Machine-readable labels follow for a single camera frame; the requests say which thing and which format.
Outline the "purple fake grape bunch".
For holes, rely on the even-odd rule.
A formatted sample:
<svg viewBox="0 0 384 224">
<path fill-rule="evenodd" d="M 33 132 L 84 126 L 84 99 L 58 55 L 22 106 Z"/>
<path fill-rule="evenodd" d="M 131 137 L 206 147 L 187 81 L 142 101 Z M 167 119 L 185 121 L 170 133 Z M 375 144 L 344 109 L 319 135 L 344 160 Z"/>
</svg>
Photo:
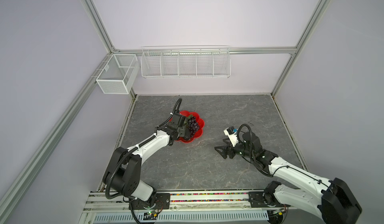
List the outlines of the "purple fake grape bunch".
<svg viewBox="0 0 384 224">
<path fill-rule="evenodd" d="M 196 117 L 188 117 L 188 128 L 191 136 L 194 136 L 196 132 L 200 130 L 200 125 L 198 124 Z"/>
</svg>

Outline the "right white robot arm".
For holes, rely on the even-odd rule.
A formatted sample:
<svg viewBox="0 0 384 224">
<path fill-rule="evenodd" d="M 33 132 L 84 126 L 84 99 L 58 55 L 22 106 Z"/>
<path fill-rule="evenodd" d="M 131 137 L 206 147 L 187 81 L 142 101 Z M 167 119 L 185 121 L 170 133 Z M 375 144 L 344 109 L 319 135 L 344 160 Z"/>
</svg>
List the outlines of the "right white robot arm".
<svg viewBox="0 0 384 224">
<path fill-rule="evenodd" d="M 272 181 L 253 202 L 268 207 L 287 205 L 310 213 L 326 224 L 355 224 L 363 212 L 349 186 L 341 179 L 329 180 L 296 167 L 277 154 L 264 149 L 259 137 L 228 128 L 225 145 L 215 147 L 224 159 L 242 157 L 264 176 L 278 177 L 294 185 L 290 188 Z"/>
</svg>

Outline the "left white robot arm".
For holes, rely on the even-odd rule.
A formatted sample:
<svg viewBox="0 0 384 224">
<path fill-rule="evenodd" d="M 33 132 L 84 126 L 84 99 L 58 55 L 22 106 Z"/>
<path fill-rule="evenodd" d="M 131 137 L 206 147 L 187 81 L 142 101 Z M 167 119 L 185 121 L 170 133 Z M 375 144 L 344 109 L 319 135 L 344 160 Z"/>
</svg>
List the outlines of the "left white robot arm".
<svg viewBox="0 0 384 224">
<path fill-rule="evenodd" d="M 142 142 L 114 150 L 103 176 L 105 197 L 122 196 L 154 204 L 156 190 L 141 180 L 142 164 L 160 149 L 171 146 L 180 138 L 191 138 L 187 117 L 174 113 L 172 117 Z"/>
</svg>

